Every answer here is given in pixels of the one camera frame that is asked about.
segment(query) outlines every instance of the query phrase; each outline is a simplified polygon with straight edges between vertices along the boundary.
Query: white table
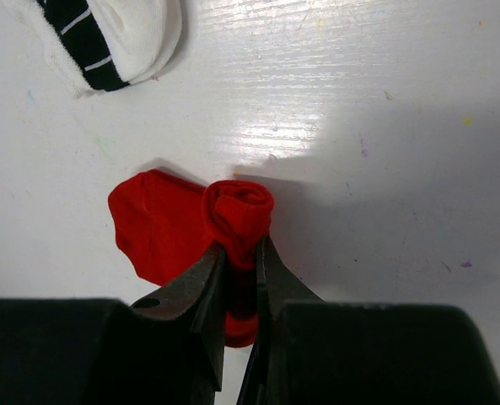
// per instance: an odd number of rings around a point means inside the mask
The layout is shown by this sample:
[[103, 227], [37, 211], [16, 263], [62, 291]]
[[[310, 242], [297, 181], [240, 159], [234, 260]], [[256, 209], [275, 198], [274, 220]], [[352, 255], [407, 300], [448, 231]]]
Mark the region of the white table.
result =
[[[114, 186], [157, 165], [262, 176], [315, 293], [458, 305], [500, 379], [500, 0], [184, 10], [158, 81], [72, 100], [0, 4], [0, 296], [132, 302], [154, 286], [115, 246]], [[247, 356], [228, 351], [218, 402]]]

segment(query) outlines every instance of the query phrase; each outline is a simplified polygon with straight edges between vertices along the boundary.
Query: black and white sock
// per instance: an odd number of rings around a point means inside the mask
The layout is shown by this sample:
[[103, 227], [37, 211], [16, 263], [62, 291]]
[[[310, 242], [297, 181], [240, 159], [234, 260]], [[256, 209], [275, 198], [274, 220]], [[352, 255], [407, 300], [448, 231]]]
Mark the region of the black and white sock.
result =
[[74, 97], [150, 78], [182, 27], [179, 0], [3, 0], [41, 38], [46, 63]]

